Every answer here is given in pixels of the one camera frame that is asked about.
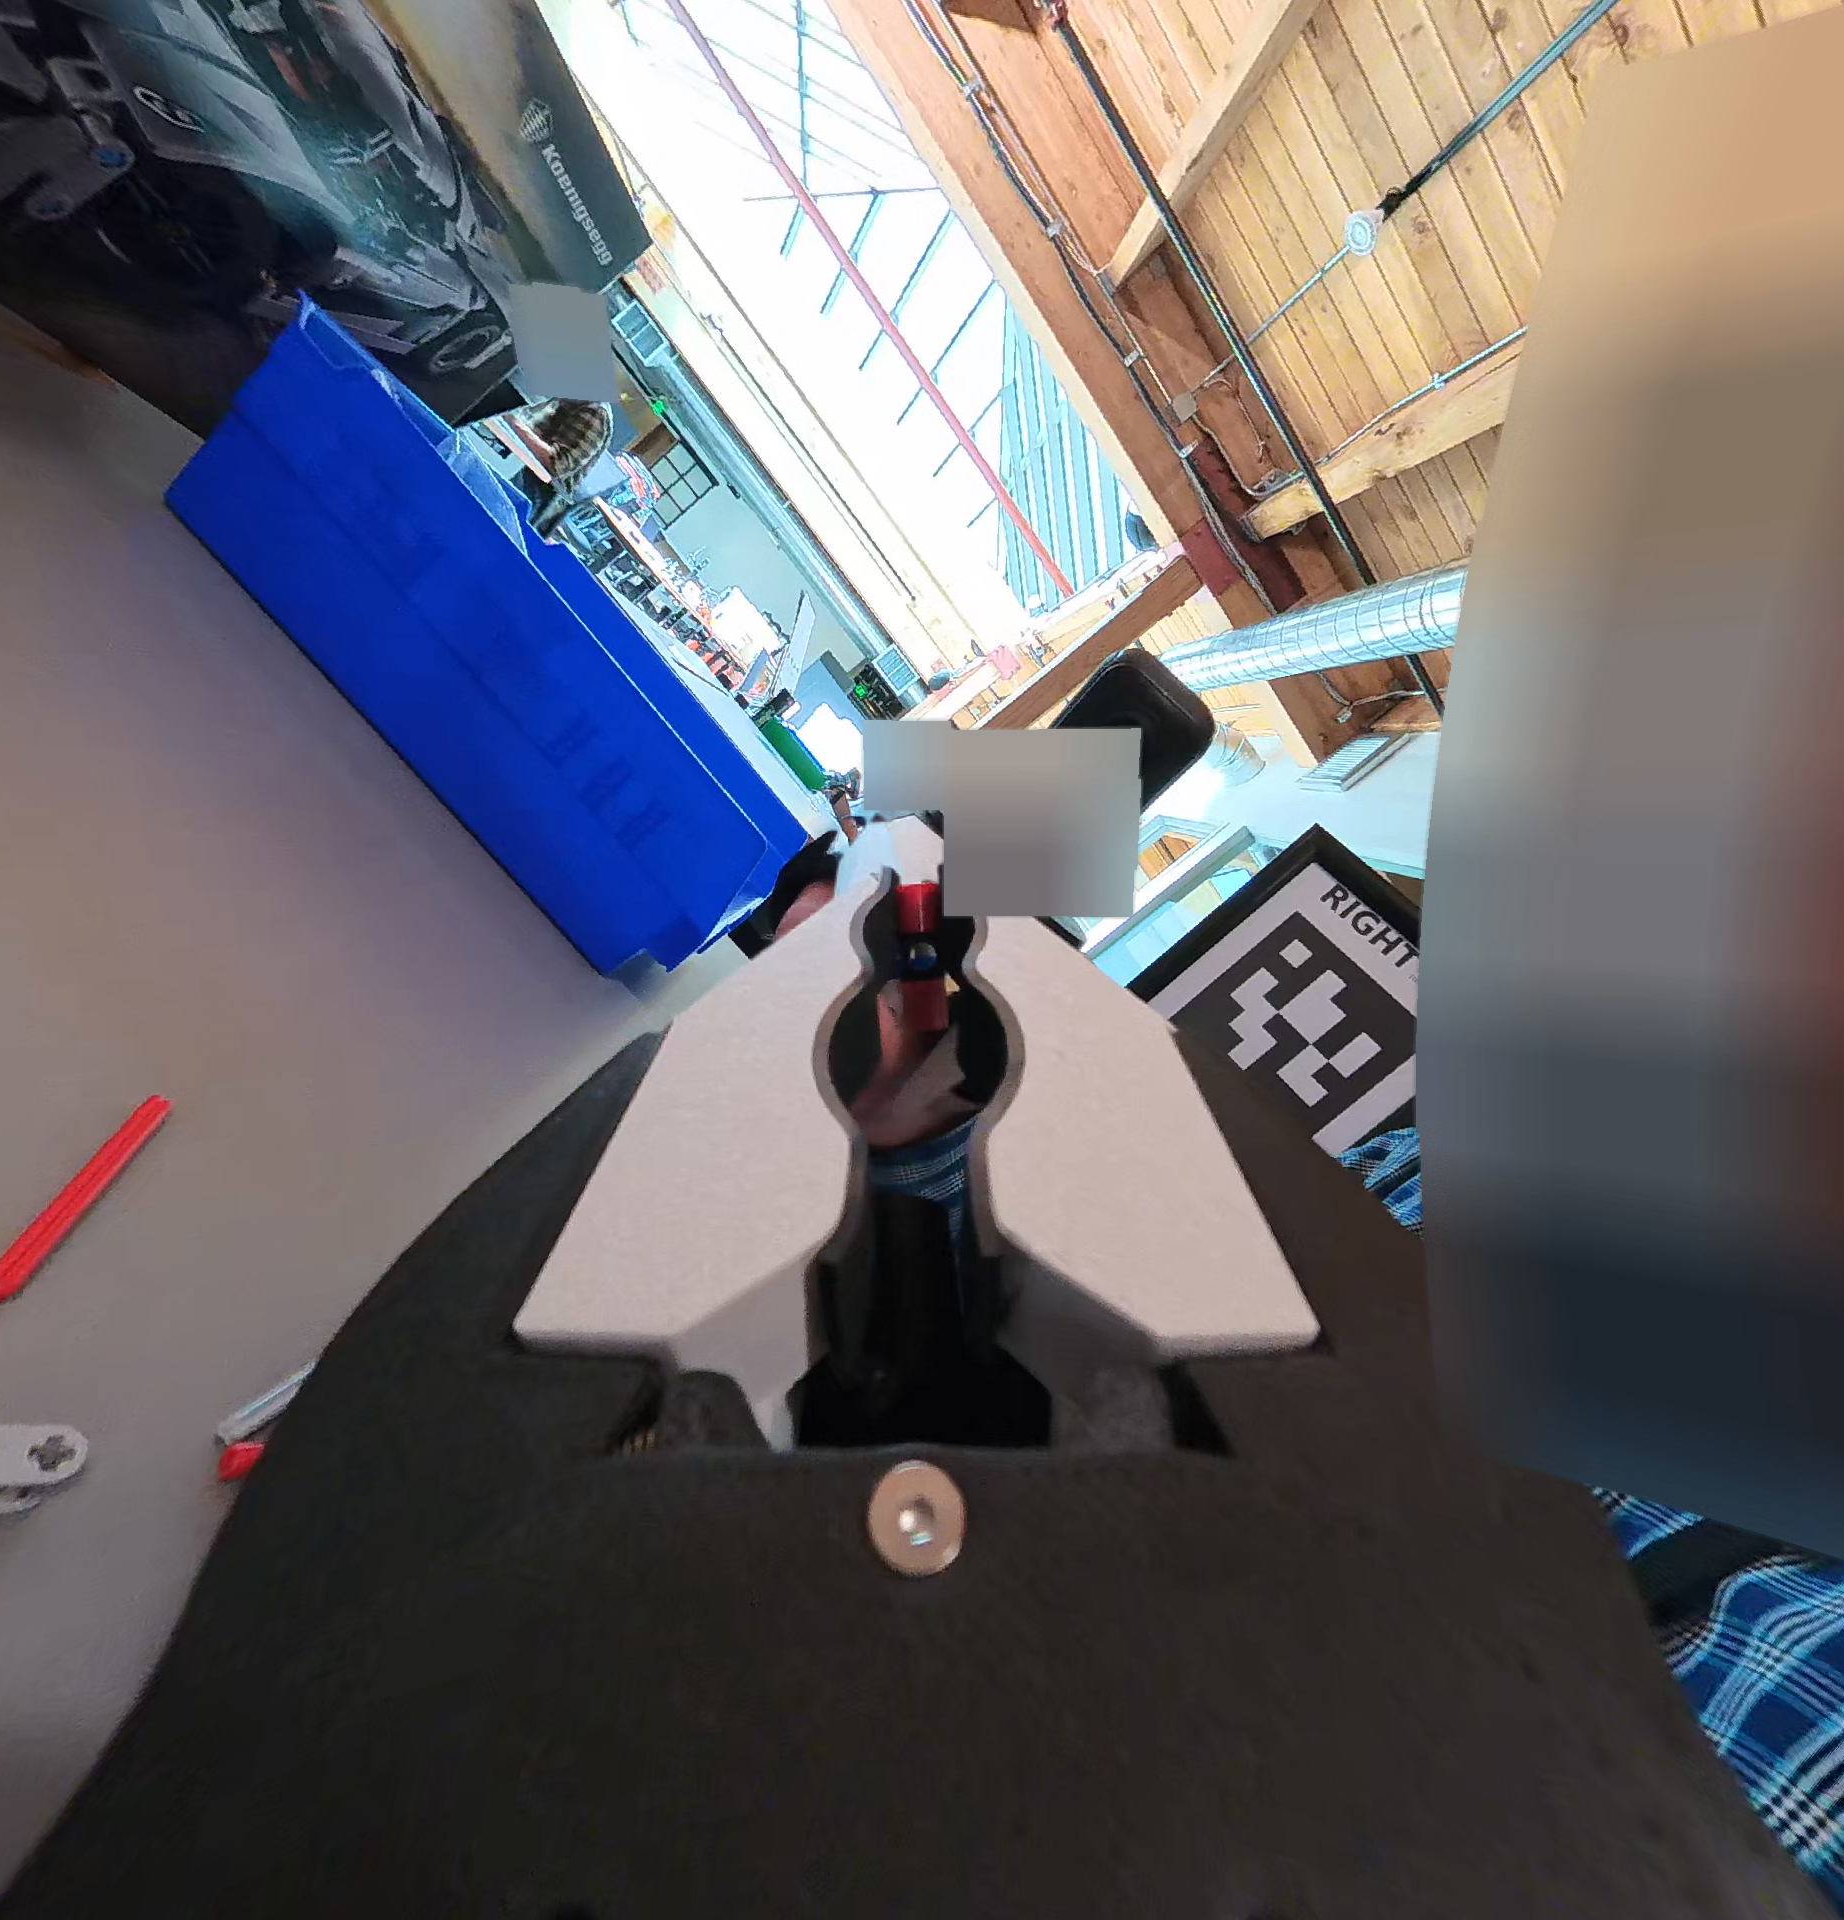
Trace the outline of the person in plaid shirt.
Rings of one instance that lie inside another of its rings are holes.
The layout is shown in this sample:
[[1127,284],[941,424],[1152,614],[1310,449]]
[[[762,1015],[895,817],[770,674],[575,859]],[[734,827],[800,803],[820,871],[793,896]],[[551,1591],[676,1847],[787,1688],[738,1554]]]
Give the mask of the person in plaid shirt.
[[1844,1915],[1844,1561],[1607,1487],[1594,1501],[1704,1737]]

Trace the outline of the light grey long axle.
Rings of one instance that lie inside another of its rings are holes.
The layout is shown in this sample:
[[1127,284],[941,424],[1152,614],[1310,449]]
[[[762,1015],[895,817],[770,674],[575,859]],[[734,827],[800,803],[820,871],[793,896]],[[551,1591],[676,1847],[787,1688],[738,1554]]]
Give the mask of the light grey long axle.
[[241,1407],[226,1414],[222,1421],[219,1421],[215,1427],[215,1445],[220,1450],[256,1445],[300,1397],[302,1388],[314,1371],[314,1365],[318,1361],[311,1359],[307,1365],[285,1375],[285,1381],[274,1383],[273,1386],[263,1388],[261,1395],[256,1395]]

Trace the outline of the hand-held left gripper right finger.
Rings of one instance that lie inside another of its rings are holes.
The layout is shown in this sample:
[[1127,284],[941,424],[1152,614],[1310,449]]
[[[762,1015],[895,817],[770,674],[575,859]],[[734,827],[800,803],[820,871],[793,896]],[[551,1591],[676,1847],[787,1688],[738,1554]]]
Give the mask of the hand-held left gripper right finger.
[[1324,1355],[1324,1326],[1151,1006],[1036,919],[976,923],[969,983],[1006,1043],[969,1151],[990,1339],[1049,1445],[1176,1445],[1209,1365]]

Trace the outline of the person's right hand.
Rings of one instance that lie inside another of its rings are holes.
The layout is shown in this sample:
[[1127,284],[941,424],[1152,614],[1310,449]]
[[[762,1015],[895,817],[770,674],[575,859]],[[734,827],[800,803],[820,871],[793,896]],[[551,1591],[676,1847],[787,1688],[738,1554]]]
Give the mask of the person's right hand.
[[844,1070],[838,1088],[848,1115],[861,1129],[869,1149],[901,1147],[911,1141],[930,1141],[949,1129],[954,1101],[949,1095],[960,1085],[956,1055],[946,1053],[949,1081],[939,1077],[933,1057],[949,1040],[949,1027],[931,1038],[903,1029],[895,987],[895,959],[882,971],[874,993],[874,1053],[866,1055],[866,1042],[850,1042],[844,1053]]

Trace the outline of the light grey three-hole liftarm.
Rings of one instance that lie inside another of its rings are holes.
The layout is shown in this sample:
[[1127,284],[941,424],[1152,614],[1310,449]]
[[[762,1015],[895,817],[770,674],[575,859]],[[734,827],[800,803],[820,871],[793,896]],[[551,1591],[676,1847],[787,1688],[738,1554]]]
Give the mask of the light grey three-hole liftarm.
[[66,1424],[0,1424],[0,1517],[37,1509],[90,1459],[90,1441]]

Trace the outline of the blue plastic bin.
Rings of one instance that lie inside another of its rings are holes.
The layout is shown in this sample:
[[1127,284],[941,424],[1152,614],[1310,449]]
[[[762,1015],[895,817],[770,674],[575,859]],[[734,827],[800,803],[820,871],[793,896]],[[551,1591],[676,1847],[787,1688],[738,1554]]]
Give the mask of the blue plastic bin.
[[745,714],[313,300],[167,505],[600,974],[712,946],[806,845]]

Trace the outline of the silver ventilation duct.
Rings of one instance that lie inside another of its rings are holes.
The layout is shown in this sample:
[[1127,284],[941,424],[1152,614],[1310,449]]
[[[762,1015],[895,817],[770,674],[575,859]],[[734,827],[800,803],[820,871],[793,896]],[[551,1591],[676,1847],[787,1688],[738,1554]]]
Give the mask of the silver ventilation duct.
[[1467,563],[1307,605],[1255,626],[1168,650],[1164,666],[1196,692],[1424,657],[1455,647]]

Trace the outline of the black frame with red bushes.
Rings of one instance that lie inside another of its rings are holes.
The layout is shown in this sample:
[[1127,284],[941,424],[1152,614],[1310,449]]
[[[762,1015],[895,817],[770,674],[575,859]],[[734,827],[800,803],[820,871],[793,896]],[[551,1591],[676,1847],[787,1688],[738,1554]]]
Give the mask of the black frame with red bushes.
[[[941,885],[931,881],[900,881],[891,891],[894,937],[895,937],[895,987],[901,1008],[901,1022],[908,1032],[931,1038],[943,1032],[949,1022],[949,969],[943,959],[941,927]],[[903,948],[912,939],[933,940],[941,953],[941,974],[928,979],[903,977]]]

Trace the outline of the long red axle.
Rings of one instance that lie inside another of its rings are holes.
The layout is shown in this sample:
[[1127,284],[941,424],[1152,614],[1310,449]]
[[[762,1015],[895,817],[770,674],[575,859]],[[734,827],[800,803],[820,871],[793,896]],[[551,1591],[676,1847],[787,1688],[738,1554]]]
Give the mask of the long red axle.
[[0,1305],[20,1297],[65,1249],[79,1226],[120,1184],[174,1115],[167,1095],[145,1097],[124,1124],[78,1167],[71,1181],[37,1214],[0,1253]]

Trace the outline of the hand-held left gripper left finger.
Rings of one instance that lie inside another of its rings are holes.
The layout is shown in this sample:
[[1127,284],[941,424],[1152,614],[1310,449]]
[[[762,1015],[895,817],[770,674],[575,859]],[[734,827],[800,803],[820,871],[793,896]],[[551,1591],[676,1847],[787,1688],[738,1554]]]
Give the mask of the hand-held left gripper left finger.
[[523,1347],[721,1375],[790,1449],[790,1391],[825,1347],[813,1272],[864,1192],[832,1035],[891,881],[861,871],[670,1022],[514,1316]]

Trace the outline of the dark printed set box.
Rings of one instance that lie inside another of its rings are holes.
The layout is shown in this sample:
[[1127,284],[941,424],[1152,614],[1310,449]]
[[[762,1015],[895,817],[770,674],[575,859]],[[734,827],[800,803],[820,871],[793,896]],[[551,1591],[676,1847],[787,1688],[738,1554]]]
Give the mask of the dark printed set box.
[[647,246],[540,4],[0,3],[0,304],[201,436],[304,297],[480,420]]

